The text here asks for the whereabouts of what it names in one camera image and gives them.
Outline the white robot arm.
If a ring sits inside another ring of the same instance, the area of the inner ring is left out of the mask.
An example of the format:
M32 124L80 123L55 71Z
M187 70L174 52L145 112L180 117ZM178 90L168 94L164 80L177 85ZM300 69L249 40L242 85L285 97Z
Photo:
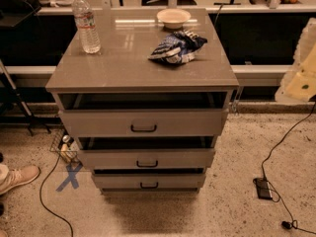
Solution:
M281 103L307 103L316 95L316 19L303 29L293 56L275 93Z

